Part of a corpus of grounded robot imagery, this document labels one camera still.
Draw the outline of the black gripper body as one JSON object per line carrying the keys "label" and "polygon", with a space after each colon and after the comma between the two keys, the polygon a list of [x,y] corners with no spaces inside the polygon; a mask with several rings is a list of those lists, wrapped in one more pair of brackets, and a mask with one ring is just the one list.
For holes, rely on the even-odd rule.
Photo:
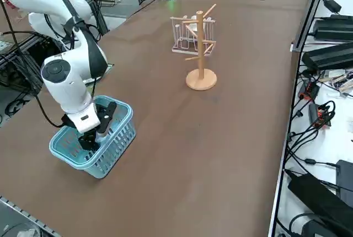
{"label": "black gripper body", "polygon": [[103,105],[96,104],[97,108],[97,117],[100,121],[100,124],[97,128],[107,128],[108,126],[108,108]]}

